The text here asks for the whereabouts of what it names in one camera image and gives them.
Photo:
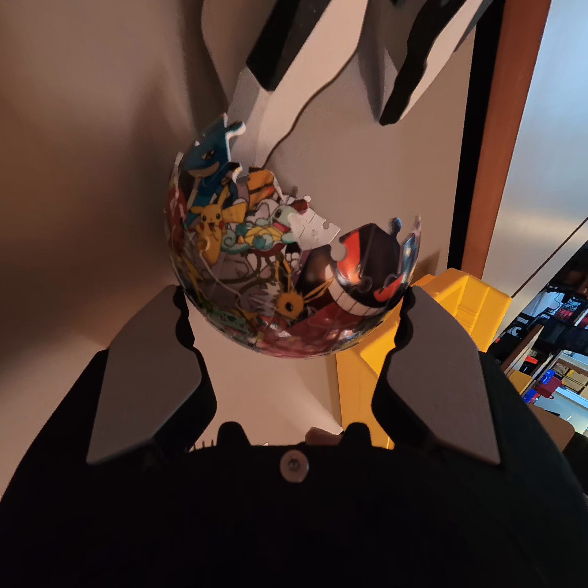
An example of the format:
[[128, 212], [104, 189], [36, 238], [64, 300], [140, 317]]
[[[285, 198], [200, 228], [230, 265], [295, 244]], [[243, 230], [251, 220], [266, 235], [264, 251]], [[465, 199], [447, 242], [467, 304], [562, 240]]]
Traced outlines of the yellow plastic bin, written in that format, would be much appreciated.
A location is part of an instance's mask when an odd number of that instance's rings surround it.
[[[496, 339], [512, 301], [504, 292], [457, 269], [447, 269], [439, 276], [425, 275], [413, 285], [448, 311], [482, 352]], [[388, 313], [383, 323], [356, 346], [336, 354], [343, 429], [362, 422], [370, 430], [372, 444], [388, 450], [394, 443], [372, 414], [371, 400], [385, 357], [394, 348], [400, 308]]]

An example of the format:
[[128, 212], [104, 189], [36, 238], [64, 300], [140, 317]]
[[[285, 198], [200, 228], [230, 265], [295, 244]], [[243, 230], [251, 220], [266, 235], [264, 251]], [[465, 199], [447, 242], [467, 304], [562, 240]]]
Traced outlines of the person's right hand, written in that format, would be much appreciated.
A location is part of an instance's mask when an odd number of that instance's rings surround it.
[[305, 434], [304, 442], [308, 446], [338, 446], [343, 433], [334, 434], [327, 430], [311, 427]]

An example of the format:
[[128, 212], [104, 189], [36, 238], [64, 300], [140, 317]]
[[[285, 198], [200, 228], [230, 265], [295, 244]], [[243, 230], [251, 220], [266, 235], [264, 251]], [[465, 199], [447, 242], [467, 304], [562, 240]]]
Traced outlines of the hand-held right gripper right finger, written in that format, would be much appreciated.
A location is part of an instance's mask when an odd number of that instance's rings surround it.
[[409, 287], [403, 297], [371, 411], [395, 449], [447, 449], [501, 462], [479, 350], [421, 287]]

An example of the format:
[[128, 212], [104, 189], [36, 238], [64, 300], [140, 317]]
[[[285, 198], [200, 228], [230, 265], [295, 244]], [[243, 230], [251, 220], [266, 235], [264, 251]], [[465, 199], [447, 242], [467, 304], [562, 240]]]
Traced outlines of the brown wooden post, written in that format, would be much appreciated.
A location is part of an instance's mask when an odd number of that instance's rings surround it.
[[551, 1], [496, 1], [483, 80], [483, 125], [460, 269], [481, 279], [546, 27]]

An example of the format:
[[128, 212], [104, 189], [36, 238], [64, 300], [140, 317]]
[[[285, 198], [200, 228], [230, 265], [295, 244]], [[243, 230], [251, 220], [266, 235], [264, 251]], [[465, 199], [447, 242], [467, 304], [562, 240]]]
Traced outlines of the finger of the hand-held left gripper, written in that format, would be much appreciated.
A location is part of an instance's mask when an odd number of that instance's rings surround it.
[[230, 148], [231, 160], [243, 171], [264, 167], [306, 105], [351, 60], [367, 5], [367, 1], [276, 1], [229, 104], [229, 122], [245, 125]]
[[384, 47], [396, 72], [379, 124], [398, 123], [475, 28], [491, 1], [391, 1]]

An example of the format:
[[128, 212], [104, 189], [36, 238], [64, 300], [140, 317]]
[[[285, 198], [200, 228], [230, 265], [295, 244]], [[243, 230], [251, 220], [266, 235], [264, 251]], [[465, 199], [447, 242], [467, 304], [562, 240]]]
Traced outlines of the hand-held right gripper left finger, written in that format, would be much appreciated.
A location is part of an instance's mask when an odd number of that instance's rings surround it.
[[217, 397], [194, 343], [180, 286], [165, 287], [125, 324], [107, 349], [87, 464], [164, 462], [195, 446]]

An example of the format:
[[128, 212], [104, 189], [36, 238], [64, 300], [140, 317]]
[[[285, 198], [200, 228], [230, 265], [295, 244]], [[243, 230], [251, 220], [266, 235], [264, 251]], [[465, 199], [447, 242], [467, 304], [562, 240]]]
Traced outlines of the colourful cartoon puzzle ball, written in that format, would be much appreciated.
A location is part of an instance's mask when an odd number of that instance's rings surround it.
[[311, 198], [281, 189], [267, 168], [243, 179], [231, 160], [242, 122], [214, 120], [173, 164], [165, 199], [165, 231], [174, 273], [186, 297], [237, 344], [264, 355], [303, 359], [333, 355], [371, 334], [410, 286], [422, 223], [398, 241], [401, 220], [388, 230], [364, 224], [332, 243], [301, 251], [290, 217]]

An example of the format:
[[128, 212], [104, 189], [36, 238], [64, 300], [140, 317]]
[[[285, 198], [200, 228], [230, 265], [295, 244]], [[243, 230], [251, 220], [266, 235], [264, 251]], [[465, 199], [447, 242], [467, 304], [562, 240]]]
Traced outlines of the single jigsaw puzzle piece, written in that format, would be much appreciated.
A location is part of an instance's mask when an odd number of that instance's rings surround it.
[[290, 227], [301, 251], [329, 245], [341, 231], [339, 226], [308, 208], [290, 217]]

